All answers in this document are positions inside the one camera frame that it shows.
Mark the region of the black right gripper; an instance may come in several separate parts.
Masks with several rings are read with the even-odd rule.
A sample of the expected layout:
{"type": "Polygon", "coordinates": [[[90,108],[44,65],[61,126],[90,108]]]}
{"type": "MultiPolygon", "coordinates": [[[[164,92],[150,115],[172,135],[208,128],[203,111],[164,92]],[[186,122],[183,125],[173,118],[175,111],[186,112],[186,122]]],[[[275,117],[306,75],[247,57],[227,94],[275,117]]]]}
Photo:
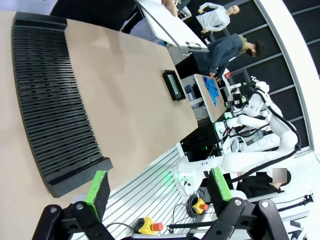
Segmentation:
{"type": "Polygon", "coordinates": [[[234,93],[232,95],[232,99],[231,99],[231,106],[241,109],[242,107],[244,107],[247,102],[248,102],[248,96],[246,94],[242,94],[240,93],[234,93]]]}

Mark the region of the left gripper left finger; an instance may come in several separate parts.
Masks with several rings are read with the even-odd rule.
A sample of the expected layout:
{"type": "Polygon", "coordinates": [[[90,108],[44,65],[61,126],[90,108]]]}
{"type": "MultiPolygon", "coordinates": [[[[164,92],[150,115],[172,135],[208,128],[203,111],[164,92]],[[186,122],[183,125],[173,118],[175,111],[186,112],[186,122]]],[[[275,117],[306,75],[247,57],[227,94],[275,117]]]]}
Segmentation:
{"type": "Polygon", "coordinates": [[[84,200],[62,208],[47,205],[39,218],[33,240],[70,240],[83,233],[89,240],[109,240],[110,232],[102,223],[110,196],[108,172],[98,170],[84,200]]]}

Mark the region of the person's left hand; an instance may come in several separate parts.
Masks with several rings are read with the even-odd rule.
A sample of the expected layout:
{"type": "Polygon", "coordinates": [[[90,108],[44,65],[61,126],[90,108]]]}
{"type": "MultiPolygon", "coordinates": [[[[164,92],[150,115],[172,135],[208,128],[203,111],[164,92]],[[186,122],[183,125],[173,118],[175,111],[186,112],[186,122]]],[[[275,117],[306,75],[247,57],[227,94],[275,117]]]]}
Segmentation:
{"type": "Polygon", "coordinates": [[[161,4],[164,5],[174,17],[178,16],[177,5],[180,3],[180,0],[161,0],[161,4]]]}

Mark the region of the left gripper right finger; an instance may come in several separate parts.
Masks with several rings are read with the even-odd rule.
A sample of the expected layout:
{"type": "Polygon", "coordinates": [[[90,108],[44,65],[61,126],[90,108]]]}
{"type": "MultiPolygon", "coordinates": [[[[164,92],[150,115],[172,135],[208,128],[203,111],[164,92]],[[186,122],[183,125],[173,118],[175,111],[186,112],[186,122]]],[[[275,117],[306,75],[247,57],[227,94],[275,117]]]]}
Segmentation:
{"type": "Polygon", "coordinates": [[[264,199],[253,204],[233,197],[218,167],[209,171],[206,188],[217,219],[204,234],[203,240],[229,240],[235,230],[245,230],[252,240],[289,239],[274,202],[264,199]]]}

